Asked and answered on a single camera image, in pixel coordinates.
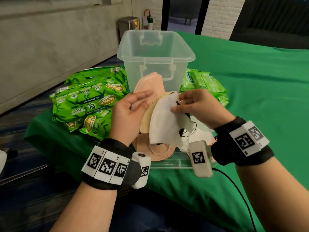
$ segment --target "forearm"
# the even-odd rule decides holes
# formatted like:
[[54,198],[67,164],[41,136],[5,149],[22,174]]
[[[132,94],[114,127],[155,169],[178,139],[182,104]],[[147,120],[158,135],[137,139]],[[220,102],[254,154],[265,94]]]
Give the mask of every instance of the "forearm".
[[51,232],[109,230],[117,190],[98,190],[82,182]]
[[309,192],[275,157],[236,170],[266,231],[309,229]]

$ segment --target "white brick wall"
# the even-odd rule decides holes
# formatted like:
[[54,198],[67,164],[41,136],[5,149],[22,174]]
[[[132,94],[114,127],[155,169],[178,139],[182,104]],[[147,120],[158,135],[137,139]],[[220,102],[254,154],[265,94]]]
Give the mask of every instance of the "white brick wall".
[[150,14],[154,19],[154,29],[161,30],[163,0],[149,0]]
[[245,0],[210,0],[202,34],[230,39]]
[[[245,0],[210,0],[201,35],[229,39]],[[161,29],[163,0],[149,0],[154,29]]]

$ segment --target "blue carpet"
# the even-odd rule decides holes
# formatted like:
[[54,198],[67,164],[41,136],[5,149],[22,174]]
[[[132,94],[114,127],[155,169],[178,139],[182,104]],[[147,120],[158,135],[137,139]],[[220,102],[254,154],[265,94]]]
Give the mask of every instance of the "blue carpet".
[[[96,65],[114,66],[123,62],[116,56]],[[0,146],[17,150],[16,158],[7,160],[0,180],[48,164],[49,168],[23,179],[0,186],[0,231],[49,231],[72,198],[78,183],[28,144],[24,134],[29,122],[52,107],[45,92],[18,109],[0,117]]]

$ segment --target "green cloth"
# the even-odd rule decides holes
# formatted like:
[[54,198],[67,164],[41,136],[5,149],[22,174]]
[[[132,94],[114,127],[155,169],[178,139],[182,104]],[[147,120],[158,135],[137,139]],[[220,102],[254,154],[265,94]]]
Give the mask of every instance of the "green cloth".
[[[209,71],[218,79],[228,91],[226,108],[252,120],[270,140],[278,160],[309,189],[309,50],[179,34],[196,55],[188,67]],[[80,180],[80,169],[95,141],[85,135],[70,134],[51,118],[50,110],[36,117],[25,139]],[[245,196],[234,164],[216,168],[229,175]],[[147,187],[232,231],[253,231],[241,196],[219,172],[211,178],[199,179],[191,169],[151,169]],[[251,212],[257,230],[264,231],[252,208]]]

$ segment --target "hand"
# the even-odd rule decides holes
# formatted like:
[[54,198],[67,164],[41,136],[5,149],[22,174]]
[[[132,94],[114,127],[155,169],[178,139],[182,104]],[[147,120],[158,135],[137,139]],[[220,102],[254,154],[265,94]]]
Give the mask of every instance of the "hand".
[[218,128],[235,117],[226,110],[207,89],[193,89],[179,95],[180,105],[171,108],[174,113],[190,113],[210,129]]
[[129,146],[137,137],[141,128],[141,119],[151,101],[145,100],[133,112],[130,107],[136,101],[145,99],[153,94],[153,90],[139,93],[129,93],[116,102],[112,109],[112,124],[109,137]]

